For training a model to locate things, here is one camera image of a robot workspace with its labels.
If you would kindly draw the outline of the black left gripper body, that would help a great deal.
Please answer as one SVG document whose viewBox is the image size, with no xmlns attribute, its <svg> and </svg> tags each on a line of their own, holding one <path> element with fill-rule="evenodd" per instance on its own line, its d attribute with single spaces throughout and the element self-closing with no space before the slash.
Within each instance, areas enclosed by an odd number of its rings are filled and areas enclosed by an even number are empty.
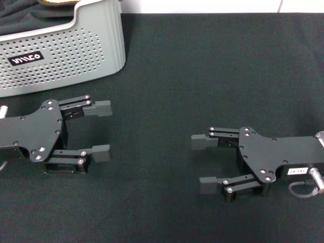
<svg viewBox="0 0 324 243">
<path fill-rule="evenodd" d="M 1 162 L 47 160 L 63 130 L 59 102 L 54 99 L 29 115 L 1 119 Z"/>
</svg>

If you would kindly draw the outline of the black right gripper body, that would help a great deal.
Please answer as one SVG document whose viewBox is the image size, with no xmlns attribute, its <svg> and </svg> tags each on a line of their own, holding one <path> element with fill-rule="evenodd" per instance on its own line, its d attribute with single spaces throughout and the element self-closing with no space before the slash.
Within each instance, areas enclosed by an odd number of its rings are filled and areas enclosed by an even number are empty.
<svg viewBox="0 0 324 243">
<path fill-rule="evenodd" d="M 266 185 L 281 176 L 310 175 L 323 194 L 323 131 L 303 137 L 264 137 L 251 127 L 239 129 L 240 155 L 257 180 Z"/>
</svg>

